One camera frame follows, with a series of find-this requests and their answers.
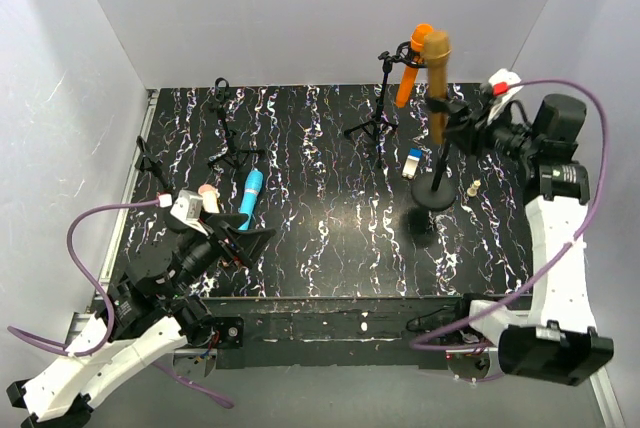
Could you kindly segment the black round-base clamp stand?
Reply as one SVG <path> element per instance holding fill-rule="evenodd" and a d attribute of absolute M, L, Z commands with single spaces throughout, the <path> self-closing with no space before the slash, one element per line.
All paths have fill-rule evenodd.
<path fill-rule="evenodd" d="M 443 110 L 445 100 L 440 100 Z M 430 99 L 427 96 L 427 108 L 429 101 Z M 455 201 L 456 190 L 445 175 L 452 146 L 453 144 L 448 142 L 444 136 L 443 147 L 436 161 L 434 170 L 430 173 L 417 176 L 411 183 L 412 198 L 418 207 L 423 210 L 442 212 L 450 208 Z"/>

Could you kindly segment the orange toy microphone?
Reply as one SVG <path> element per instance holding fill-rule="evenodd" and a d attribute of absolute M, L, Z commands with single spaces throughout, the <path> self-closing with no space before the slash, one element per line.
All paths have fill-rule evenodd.
<path fill-rule="evenodd" d="M 400 49 L 400 58 L 408 61 L 408 64 L 405 65 L 396 95 L 396 105 L 398 108 L 403 108 L 409 101 L 419 69 L 424 64 L 421 57 L 424 39 L 425 36 L 432 31 L 433 27 L 429 24 L 423 23 L 417 25 L 406 47 Z"/>

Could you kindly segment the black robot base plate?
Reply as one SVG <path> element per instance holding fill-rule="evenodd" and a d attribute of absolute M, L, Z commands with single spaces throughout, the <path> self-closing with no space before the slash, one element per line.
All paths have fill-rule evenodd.
<path fill-rule="evenodd" d="M 410 341 L 444 326 L 458 297 L 226 297 L 205 299 L 235 322 L 210 357 L 219 370 L 266 367 L 416 366 L 444 370 L 442 351 Z"/>

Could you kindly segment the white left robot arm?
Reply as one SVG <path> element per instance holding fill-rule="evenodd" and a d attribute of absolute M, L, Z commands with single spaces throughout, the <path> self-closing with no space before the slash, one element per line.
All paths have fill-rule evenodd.
<path fill-rule="evenodd" d="M 83 427 L 113 391 L 161 357 L 184 346 L 241 347 L 242 318 L 214 315 L 191 286 L 219 261 L 255 265 L 276 232 L 248 229 L 248 219 L 206 214 L 185 222 L 165 214 L 168 244 L 150 244 L 142 267 L 127 267 L 51 365 L 8 386 L 11 405 L 27 413 L 23 426 Z"/>

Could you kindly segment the gold toy microphone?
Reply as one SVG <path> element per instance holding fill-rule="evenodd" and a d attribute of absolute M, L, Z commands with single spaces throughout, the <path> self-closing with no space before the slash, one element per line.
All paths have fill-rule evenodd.
<path fill-rule="evenodd" d="M 447 98 L 447 65 L 450 53 L 450 39 L 446 31 L 434 30 L 424 37 L 422 58 L 427 67 L 430 135 L 439 145 L 444 143 L 444 130 L 447 123 L 447 114 L 440 100 Z"/>

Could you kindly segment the black small tripod stand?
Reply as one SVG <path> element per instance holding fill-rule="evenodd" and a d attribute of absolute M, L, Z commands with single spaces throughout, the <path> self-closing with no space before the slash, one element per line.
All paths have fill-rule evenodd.
<path fill-rule="evenodd" d="M 245 166 L 249 158 L 256 157 L 260 160 L 266 156 L 264 149 L 241 149 L 237 146 L 235 141 L 237 132 L 229 127 L 227 121 L 228 113 L 226 106 L 230 100 L 231 88 L 229 81 L 224 77 L 218 77 L 214 83 L 214 97 L 210 110 L 216 114 L 217 120 L 222 127 L 225 150 L 219 155 L 208 158 L 207 166 L 210 169 L 220 164 L 225 164 L 231 170 L 238 171 Z"/>

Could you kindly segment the blue toy microphone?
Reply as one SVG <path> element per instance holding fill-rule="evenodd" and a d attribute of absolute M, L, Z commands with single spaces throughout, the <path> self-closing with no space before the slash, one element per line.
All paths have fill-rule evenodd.
<path fill-rule="evenodd" d="M 250 227 L 254 209 L 261 192 L 264 182 L 264 175 L 258 169 L 253 169 L 248 174 L 245 185 L 243 198 L 240 204 L 239 212 L 246 216 L 246 220 L 239 227 L 240 231 L 247 231 Z"/>

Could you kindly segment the black tripod shock-mount stand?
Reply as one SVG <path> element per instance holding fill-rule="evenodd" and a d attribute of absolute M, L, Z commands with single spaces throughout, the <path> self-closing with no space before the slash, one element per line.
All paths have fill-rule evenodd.
<path fill-rule="evenodd" d="M 383 143 L 381 137 L 385 132 L 395 132 L 398 128 L 397 123 L 388 121 L 384 116 L 389 75 L 396 64 L 403 64 L 408 68 L 425 68 L 426 65 L 417 60 L 417 55 L 418 52 L 411 47 L 411 42 L 404 41 L 397 46 L 394 53 L 384 51 L 378 56 L 382 62 L 383 76 L 380 93 L 376 97 L 375 111 L 367 121 L 343 131 L 343 136 L 347 139 L 350 139 L 353 133 L 362 131 L 372 141 L 376 149 L 376 166 L 378 168 L 382 167 Z"/>

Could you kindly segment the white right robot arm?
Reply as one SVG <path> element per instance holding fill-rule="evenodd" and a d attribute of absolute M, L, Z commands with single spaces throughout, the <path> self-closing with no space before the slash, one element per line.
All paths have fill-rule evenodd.
<path fill-rule="evenodd" d="M 526 319 L 485 295 L 466 294 L 456 304 L 459 319 L 491 342 L 508 375 L 578 386 L 614 355 L 612 339 L 598 334 L 586 287 L 585 243 L 579 229 L 593 208 L 587 169 L 574 153 L 586 105 L 549 94 L 531 126 L 509 113 L 488 127 L 484 139 L 519 164 L 525 214 L 531 232 L 536 283 Z"/>

